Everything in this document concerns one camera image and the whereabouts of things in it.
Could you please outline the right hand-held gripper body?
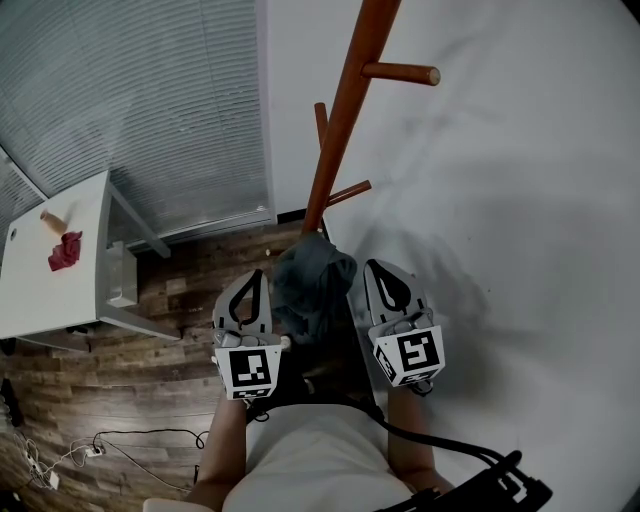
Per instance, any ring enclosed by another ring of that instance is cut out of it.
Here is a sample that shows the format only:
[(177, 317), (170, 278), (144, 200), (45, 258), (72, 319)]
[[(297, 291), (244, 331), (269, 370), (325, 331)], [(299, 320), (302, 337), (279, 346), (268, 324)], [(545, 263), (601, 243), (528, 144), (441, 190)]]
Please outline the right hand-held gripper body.
[(383, 322), (368, 332), (373, 356), (393, 387), (408, 387), (426, 396), (432, 380), (445, 367), (442, 330), (430, 308)]

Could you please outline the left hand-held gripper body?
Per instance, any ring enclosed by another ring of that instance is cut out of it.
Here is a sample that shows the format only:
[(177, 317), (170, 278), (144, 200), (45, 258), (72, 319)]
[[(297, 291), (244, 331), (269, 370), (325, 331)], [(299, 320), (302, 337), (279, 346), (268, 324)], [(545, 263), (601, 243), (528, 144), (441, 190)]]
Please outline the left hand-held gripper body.
[(282, 355), (278, 336), (216, 328), (213, 339), (213, 360), (228, 400), (264, 398), (274, 392)]

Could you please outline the grey-blue jacket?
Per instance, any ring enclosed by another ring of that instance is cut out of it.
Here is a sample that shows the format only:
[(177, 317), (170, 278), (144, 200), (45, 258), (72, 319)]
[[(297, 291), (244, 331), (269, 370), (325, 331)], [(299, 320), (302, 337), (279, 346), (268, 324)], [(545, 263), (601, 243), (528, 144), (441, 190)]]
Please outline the grey-blue jacket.
[(324, 235), (304, 234), (273, 268), (272, 312), (299, 344), (322, 342), (352, 287), (356, 260)]

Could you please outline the wooden coat rack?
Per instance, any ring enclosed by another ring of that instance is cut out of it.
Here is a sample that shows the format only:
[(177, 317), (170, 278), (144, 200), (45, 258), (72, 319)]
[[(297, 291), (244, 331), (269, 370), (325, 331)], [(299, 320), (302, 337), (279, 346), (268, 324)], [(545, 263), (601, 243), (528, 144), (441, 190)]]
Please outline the wooden coat rack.
[(365, 193), (368, 180), (335, 192), (337, 178), (370, 83), (390, 80), (435, 87), (441, 73), (433, 66), (387, 63), (381, 56), (396, 19), (401, 0), (363, 0), (331, 109), (314, 105), (320, 154), (306, 207), (302, 231), (321, 227), (327, 208)]

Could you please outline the person's left forearm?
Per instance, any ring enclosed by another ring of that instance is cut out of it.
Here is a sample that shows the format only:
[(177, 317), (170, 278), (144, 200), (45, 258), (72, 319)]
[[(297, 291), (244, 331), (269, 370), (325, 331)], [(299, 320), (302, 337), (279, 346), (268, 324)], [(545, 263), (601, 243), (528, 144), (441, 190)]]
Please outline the person's left forearm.
[(229, 493), (246, 474), (246, 404), (222, 393), (187, 502), (222, 512)]

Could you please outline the person's black trousers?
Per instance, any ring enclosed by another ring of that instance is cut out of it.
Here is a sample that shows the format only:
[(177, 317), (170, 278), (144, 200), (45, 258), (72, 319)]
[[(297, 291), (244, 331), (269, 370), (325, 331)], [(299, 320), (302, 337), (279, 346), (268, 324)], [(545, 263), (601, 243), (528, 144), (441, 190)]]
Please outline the person's black trousers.
[(323, 375), (306, 376), (296, 355), (283, 352), (275, 391), (268, 397), (251, 401), (246, 411), (246, 425), (254, 421), (264, 423), (270, 418), (271, 410), (294, 405), (344, 405), (361, 410), (371, 418), (384, 418), (372, 398), (327, 383)]

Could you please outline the person's white shirt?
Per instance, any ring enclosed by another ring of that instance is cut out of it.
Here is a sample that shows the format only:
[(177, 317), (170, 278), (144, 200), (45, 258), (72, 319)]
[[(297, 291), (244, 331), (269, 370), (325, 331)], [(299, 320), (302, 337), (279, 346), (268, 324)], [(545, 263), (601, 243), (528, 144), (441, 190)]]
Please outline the person's white shirt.
[(246, 475), (223, 512), (376, 512), (413, 492), (387, 461), (384, 432), (344, 405), (271, 410), (246, 430)]

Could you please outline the black device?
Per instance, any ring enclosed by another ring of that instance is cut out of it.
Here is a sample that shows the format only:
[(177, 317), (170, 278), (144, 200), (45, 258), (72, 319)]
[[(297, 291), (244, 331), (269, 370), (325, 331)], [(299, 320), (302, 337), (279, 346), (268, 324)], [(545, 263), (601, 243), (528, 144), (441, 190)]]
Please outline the black device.
[(522, 472), (521, 459), (522, 453), (513, 451), (446, 494), (423, 490), (376, 512), (538, 512), (553, 491)]

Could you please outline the red cloth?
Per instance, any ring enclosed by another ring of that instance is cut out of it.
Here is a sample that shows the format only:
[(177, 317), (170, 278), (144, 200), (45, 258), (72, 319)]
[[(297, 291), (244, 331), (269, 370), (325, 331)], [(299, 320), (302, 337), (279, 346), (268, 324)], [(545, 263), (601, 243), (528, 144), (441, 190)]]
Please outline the red cloth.
[(49, 268), (52, 272), (73, 266), (80, 257), (83, 232), (67, 232), (60, 238), (60, 243), (48, 257)]

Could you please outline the white table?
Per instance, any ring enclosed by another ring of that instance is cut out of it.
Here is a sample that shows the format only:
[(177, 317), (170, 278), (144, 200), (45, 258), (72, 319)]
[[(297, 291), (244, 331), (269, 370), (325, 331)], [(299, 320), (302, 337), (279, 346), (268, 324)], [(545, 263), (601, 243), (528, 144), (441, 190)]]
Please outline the white table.
[[(128, 216), (128, 224), (161, 257), (168, 246), (103, 172), (88, 178), (13, 221), (7, 230), (0, 268), (0, 339), (34, 342), (38, 335), (101, 321), (166, 340), (179, 340), (175, 328), (157, 324), (108, 302), (107, 240), (111, 203)], [(62, 216), (72, 232), (80, 232), (79, 261), (56, 272), (48, 257), (60, 242), (41, 219), (47, 212)]]

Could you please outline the small wooden peg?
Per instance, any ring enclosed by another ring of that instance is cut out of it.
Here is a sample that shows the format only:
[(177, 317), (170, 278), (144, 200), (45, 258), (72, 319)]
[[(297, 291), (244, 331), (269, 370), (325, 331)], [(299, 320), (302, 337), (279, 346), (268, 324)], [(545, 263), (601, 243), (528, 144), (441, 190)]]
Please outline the small wooden peg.
[(40, 220), (58, 237), (62, 237), (67, 232), (67, 224), (47, 210), (41, 212)]

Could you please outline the grey window blinds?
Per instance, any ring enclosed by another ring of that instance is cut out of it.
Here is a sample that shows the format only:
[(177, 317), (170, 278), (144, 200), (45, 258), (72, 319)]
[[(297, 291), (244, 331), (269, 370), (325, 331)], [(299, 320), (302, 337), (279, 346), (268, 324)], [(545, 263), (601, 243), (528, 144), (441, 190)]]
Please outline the grey window blinds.
[(0, 147), (161, 236), (269, 219), (256, 0), (0, 0)]

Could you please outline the black floor object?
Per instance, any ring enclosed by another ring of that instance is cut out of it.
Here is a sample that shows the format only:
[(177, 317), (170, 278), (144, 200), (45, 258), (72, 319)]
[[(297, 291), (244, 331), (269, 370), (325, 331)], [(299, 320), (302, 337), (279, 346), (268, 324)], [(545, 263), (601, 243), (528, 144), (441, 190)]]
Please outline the black floor object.
[(23, 422), (24, 418), (11, 382), (4, 378), (0, 383), (0, 425), (18, 428)]

